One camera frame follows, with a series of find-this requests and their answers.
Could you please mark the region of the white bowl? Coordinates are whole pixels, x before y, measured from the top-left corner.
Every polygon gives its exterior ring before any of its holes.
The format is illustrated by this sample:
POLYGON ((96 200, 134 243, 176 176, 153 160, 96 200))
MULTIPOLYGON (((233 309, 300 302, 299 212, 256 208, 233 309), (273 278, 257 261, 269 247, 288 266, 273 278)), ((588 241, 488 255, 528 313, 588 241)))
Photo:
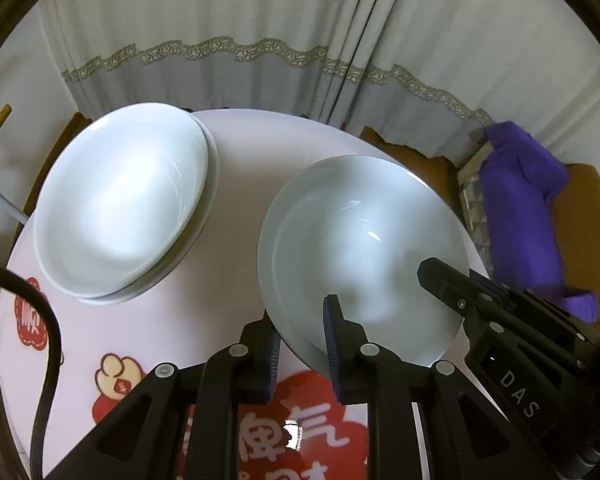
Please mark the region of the white bowl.
POLYGON ((208 170, 200 199, 192 218, 181 232, 181 235, 166 252, 166 254, 144 275, 133 283, 110 295, 96 298, 81 298, 84 304, 106 306, 106 304, 121 304, 148 292, 160 284, 188 255, 195 246, 198 237, 204 230, 213 209, 216 193, 220 184, 220 154, 210 130, 193 113, 189 113, 197 126, 201 128, 206 138, 208 148, 208 170))
POLYGON ((32 217, 45 277, 76 298, 99 298, 146 275, 181 236, 209 169, 204 130, 163 103, 119 108, 60 153, 32 217))
POLYGON ((460 329, 460 316, 419 285, 418 267, 431 257, 469 270, 464 229, 450 207, 393 162, 334 157, 292 177, 268 207, 257 251, 260 292, 286 346, 318 374, 329 374, 328 295, 370 341, 429 366, 460 329))

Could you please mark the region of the purple cloth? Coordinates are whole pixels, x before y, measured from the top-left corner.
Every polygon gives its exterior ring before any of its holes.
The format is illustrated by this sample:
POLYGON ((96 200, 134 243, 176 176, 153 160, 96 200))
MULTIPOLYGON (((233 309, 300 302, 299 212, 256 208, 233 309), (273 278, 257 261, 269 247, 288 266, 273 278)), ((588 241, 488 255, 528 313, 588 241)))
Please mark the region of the purple cloth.
POLYGON ((513 122, 484 130, 492 152, 479 169, 495 281, 531 290, 580 320, 598 315, 594 292, 566 285, 553 226, 553 200, 567 185, 566 166, 513 122))

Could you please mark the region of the round pink table mat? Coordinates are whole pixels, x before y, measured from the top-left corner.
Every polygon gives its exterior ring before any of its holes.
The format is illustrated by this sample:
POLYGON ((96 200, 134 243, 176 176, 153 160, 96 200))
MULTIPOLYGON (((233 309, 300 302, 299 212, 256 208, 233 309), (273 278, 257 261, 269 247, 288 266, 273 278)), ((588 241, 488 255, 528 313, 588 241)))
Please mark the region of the round pink table mat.
MULTIPOLYGON (((258 110, 208 110, 199 119, 219 150, 220 184, 195 246, 160 284, 121 304, 92 306, 50 284, 36 260, 31 228, 22 230, 9 257, 9 269, 47 297, 61 330, 64 362, 45 436, 45 471, 120 402, 110 372, 131 388, 138 374, 162 362, 178 367, 204 362, 263 315, 260 229, 292 177, 339 156, 399 165, 378 148, 307 119, 258 110)), ((439 359, 462 364, 468 348, 460 326, 439 359)))

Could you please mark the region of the grey curtain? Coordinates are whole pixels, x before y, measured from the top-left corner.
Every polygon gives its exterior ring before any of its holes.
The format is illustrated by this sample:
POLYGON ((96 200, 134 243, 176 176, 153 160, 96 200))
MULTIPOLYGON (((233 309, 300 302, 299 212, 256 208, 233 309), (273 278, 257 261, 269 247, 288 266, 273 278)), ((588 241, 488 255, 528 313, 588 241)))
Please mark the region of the grey curtain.
POLYGON ((462 164, 510 120, 554 153, 600 138, 600 46, 562 0, 42 0, 80 111, 303 116, 462 164))

